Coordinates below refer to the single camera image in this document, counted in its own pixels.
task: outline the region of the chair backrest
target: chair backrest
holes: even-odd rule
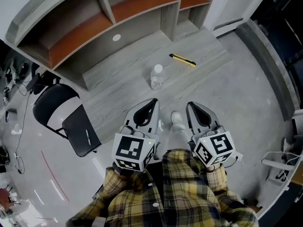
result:
[[[48,87],[36,100],[33,107],[35,119],[42,125],[47,126],[54,111],[67,100],[79,95],[70,86],[54,84]]]

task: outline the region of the yellow box cutter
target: yellow box cutter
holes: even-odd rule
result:
[[[180,62],[183,62],[183,63],[186,63],[188,65],[190,65],[191,67],[196,67],[196,63],[194,63],[193,61],[189,60],[189,59],[186,59],[182,56],[179,56],[179,55],[175,55],[175,54],[170,54],[169,55],[171,58],[177,60],[177,61],[180,61]]]

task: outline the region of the orange shelf board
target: orange shelf board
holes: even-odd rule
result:
[[[177,1],[178,0],[125,0],[112,6],[112,11],[116,22],[119,23],[137,14],[157,9]]]
[[[78,25],[50,48],[51,68],[54,70],[73,51],[111,26],[113,24],[104,13],[99,13]]]
[[[210,3],[209,0],[181,0],[180,9],[192,8]]]

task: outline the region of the shelving unit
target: shelving unit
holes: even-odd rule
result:
[[[201,28],[211,0],[31,0],[6,38],[33,60],[90,89],[83,74],[125,46],[177,22]],[[113,40],[121,35],[120,40]]]

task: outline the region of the red line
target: red line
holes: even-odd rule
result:
[[[43,154],[43,151],[41,151],[41,153],[42,153],[43,159],[44,159],[44,161],[45,161],[45,163],[46,163],[46,165],[47,165],[47,167],[48,167],[48,170],[51,172],[51,174],[52,174],[54,180],[56,181],[57,185],[59,186],[59,188],[60,188],[61,191],[63,192],[63,194],[64,194],[64,196],[66,197],[66,199],[68,200],[68,202],[70,202],[70,200],[69,200],[68,197],[66,196],[65,192],[64,192],[63,189],[61,188],[60,184],[58,183],[57,179],[56,179],[55,176],[53,175],[53,172],[51,171],[51,168],[49,167],[49,165],[48,165],[48,163],[47,163],[47,161],[46,161],[46,159],[45,159],[45,156],[44,156],[44,154]]]

